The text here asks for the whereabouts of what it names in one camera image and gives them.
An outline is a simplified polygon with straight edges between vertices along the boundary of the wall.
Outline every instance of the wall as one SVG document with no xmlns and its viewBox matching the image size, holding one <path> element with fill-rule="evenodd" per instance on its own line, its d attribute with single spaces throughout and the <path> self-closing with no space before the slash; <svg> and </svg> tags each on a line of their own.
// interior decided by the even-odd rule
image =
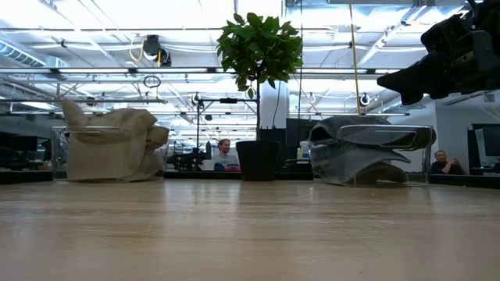
<svg viewBox="0 0 500 281">
<path fill-rule="evenodd" d="M 433 101 L 429 101 L 424 104 L 422 109 L 412 109 L 409 110 L 410 116 L 391 116 L 387 120 L 395 125 L 428 125 L 432 126 L 437 131 L 437 140 L 431 147 L 431 158 L 432 162 L 434 159 L 434 153 L 438 148 L 438 141 L 440 133 L 438 132 L 438 126 L 436 122 L 436 106 Z M 418 151 L 400 151 L 402 155 L 408 158 L 411 163 L 403 162 L 392 162 L 393 165 L 405 170 L 406 172 L 422 172 L 422 160 L 423 160 L 424 150 Z"/>
<path fill-rule="evenodd" d="M 497 111 L 500 112 L 499 105 L 498 102 L 486 103 L 482 96 L 456 105 L 437 105 L 439 149 L 446 151 L 448 158 L 457 158 L 464 168 L 468 169 L 467 129 L 472 129 L 473 123 L 500 123 L 498 119 L 485 112 L 494 115 L 495 111 L 491 106 L 496 106 Z"/>
<path fill-rule="evenodd" d="M 0 132 L 50 138 L 52 126 L 65 126 L 64 121 L 48 119 L 47 116 L 35 116 L 35 121 L 26 120 L 24 116 L 0 117 Z"/>
</svg>

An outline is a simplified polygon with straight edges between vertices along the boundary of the black plant pot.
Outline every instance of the black plant pot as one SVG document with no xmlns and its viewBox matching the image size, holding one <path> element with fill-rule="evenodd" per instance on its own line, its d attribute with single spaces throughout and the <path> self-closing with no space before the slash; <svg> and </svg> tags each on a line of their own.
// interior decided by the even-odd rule
<svg viewBox="0 0 500 281">
<path fill-rule="evenodd" d="M 236 143 L 236 150 L 242 180 L 274 180 L 280 143 L 270 140 L 240 141 Z"/>
</svg>

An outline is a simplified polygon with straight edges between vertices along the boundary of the beige fabric sculpture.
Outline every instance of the beige fabric sculpture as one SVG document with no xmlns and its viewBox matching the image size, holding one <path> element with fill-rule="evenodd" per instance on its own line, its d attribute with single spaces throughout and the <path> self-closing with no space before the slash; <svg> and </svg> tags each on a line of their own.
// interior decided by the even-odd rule
<svg viewBox="0 0 500 281">
<path fill-rule="evenodd" d="M 62 101 L 62 110 L 70 128 L 68 180 L 147 180 L 163 169 L 155 150 L 166 144 L 169 130 L 154 126 L 157 120 L 147 110 L 121 108 L 87 117 L 71 100 Z"/>
</svg>

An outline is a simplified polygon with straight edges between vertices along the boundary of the seated person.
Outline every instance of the seated person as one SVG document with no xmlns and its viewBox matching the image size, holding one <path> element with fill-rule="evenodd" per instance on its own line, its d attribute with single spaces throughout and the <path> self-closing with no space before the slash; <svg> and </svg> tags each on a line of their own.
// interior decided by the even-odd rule
<svg viewBox="0 0 500 281">
<path fill-rule="evenodd" d="M 231 142 L 228 139 L 219 140 L 219 154 L 213 156 L 215 162 L 214 170 L 216 171 L 239 171 L 240 165 L 236 156 L 228 155 Z"/>
<path fill-rule="evenodd" d="M 436 162 L 432 163 L 430 167 L 431 174 L 438 175 L 469 175 L 469 173 L 462 167 L 459 160 L 456 158 L 452 162 L 446 161 L 446 152 L 436 151 L 434 153 Z"/>
</svg>

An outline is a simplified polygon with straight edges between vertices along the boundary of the wooden table surface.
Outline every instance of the wooden table surface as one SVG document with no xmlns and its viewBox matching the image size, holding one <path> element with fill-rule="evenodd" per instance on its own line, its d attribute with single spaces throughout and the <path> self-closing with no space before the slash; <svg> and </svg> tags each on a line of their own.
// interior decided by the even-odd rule
<svg viewBox="0 0 500 281">
<path fill-rule="evenodd" d="M 500 192 L 166 180 L 0 188 L 0 280 L 500 280 Z"/>
</svg>

